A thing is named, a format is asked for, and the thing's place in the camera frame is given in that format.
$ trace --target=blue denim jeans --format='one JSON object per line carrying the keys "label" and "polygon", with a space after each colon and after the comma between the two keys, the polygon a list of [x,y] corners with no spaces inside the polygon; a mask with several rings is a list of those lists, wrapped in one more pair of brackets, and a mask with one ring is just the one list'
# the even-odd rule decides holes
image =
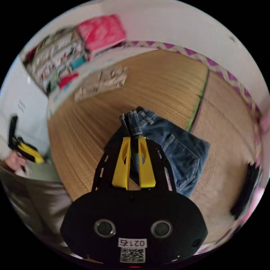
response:
{"label": "blue denim jeans", "polygon": [[[208,156],[209,143],[198,139],[154,112],[138,107],[120,116],[122,126],[105,148],[123,137],[147,139],[161,145],[171,164],[178,193],[189,197],[194,190]],[[130,178],[139,184],[138,154],[131,154]]]}

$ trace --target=label sticker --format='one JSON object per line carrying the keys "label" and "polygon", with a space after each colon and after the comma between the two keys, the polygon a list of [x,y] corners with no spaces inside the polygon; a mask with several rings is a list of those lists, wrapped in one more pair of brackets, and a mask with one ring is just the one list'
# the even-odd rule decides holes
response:
{"label": "label sticker", "polygon": [[118,238],[119,248],[146,248],[147,239]]}
{"label": "label sticker", "polygon": [[121,248],[120,262],[144,263],[145,248]]}

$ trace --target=pink fabric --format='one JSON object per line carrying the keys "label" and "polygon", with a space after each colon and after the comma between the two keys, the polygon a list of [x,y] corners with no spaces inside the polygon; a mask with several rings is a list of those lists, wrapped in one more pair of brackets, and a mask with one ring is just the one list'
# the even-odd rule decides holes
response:
{"label": "pink fabric", "polygon": [[256,191],[254,192],[251,204],[249,206],[249,209],[248,209],[247,213],[242,217],[241,221],[243,221],[245,223],[250,218],[251,214],[254,212],[255,208],[259,204],[263,193],[264,193],[264,188],[258,187],[256,189]]}
{"label": "pink fabric", "polygon": [[262,131],[262,134],[265,135],[270,130],[270,109],[268,112],[262,116],[260,120],[260,128]]}
{"label": "pink fabric", "polygon": [[92,54],[126,39],[126,32],[116,14],[95,17],[77,25],[86,47]]}

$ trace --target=person's hand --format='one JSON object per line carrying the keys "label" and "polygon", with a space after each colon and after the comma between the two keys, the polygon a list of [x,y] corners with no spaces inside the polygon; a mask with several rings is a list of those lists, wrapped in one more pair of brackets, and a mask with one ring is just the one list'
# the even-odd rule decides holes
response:
{"label": "person's hand", "polygon": [[17,171],[22,166],[26,166],[26,159],[17,151],[12,151],[9,157],[5,159],[5,163],[13,171]]}

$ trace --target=tatami floor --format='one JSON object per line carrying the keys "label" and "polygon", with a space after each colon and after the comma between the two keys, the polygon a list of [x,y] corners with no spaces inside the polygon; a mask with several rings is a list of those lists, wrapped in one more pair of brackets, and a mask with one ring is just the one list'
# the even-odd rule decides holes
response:
{"label": "tatami floor", "polygon": [[[75,200],[91,191],[103,147],[120,127],[119,116],[142,106],[210,143],[191,199],[208,227],[205,243],[217,241],[234,222],[230,208],[247,163],[255,160],[245,101],[205,64],[174,52],[146,52],[117,65],[128,67],[123,88],[80,103],[72,94],[48,120],[51,151],[68,193]],[[131,183],[130,188],[137,187]]]}

